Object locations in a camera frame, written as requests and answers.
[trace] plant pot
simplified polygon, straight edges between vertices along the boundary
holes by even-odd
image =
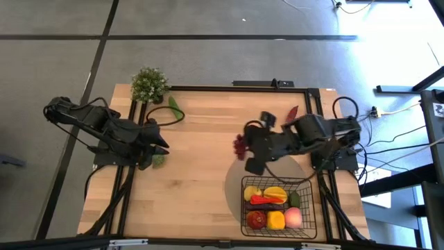
[[[153,104],[161,104],[162,102],[164,102],[164,96],[163,95],[158,97],[156,101],[153,101]]]

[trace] apple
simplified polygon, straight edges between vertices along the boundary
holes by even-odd
[[[285,226],[288,228],[300,228],[302,225],[302,213],[299,208],[289,208],[284,213]]]
[[[262,211],[250,211],[247,214],[247,225],[251,229],[261,229],[266,224],[266,216]]]

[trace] black wire basket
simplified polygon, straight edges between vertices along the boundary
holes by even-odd
[[[283,181],[301,181],[301,178],[281,178]],[[302,226],[300,228],[285,228],[282,230],[262,229],[255,230],[247,225],[246,217],[250,212],[244,207],[244,190],[247,186],[254,185],[264,191],[269,187],[281,187],[287,195],[296,191],[300,196],[300,211],[302,213]],[[272,237],[272,238],[293,238],[293,239],[314,239],[317,236],[316,216],[314,214],[313,192],[311,182],[305,181],[301,184],[284,184],[273,177],[245,176],[241,184],[241,231],[245,236]],[[290,208],[285,202],[282,204],[282,212]]]

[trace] potted plant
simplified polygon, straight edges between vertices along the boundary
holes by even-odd
[[[143,103],[159,104],[164,101],[164,94],[169,91],[168,79],[158,68],[143,67],[133,76],[131,93],[133,100]]]

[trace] concrete floor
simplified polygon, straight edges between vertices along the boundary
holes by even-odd
[[[130,76],[146,65],[164,70],[172,85],[230,85],[233,80],[276,77],[300,87],[336,88],[356,99],[362,113],[371,106],[391,111],[418,96],[375,96],[376,85],[414,85],[444,62],[442,26],[428,1],[415,0],[412,9],[406,3],[374,3],[356,15],[336,13],[329,0],[291,3],[298,9],[280,0],[121,1],[110,33],[360,35],[363,40],[108,41],[91,99],[109,100],[116,83],[129,83]],[[41,109],[52,97],[80,99],[99,43],[7,41],[1,35],[102,34],[111,4],[111,0],[0,0],[0,114],[10,117],[0,121],[0,152],[27,161],[25,168],[0,166],[0,242],[34,236],[67,138],[45,121]],[[365,3],[345,7],[362,6]],[[348,103],[341,107],[343,114],[352,114]],[[403,132],[397,129],[399,122],[408,123],[406,131],[424,124],[419,108],[383,117],[373,122],[373,140]],[[82,133],[80,138],[96,142]],[[362,140],[367,140],[365,133]],[[369,151],[426,141],[425,131],[418,131]],[[377,158],[390,160],[404,153]],[[85,147],[75,146],[48,237],[76,234],[92,159]],[[431,161],[425,151],[393,164],[411,169]],[[369,222],[373,239],[402,244],[396,240],[399,237],[386,238],[390,233],[382,233],[397,229],[378,223]]]

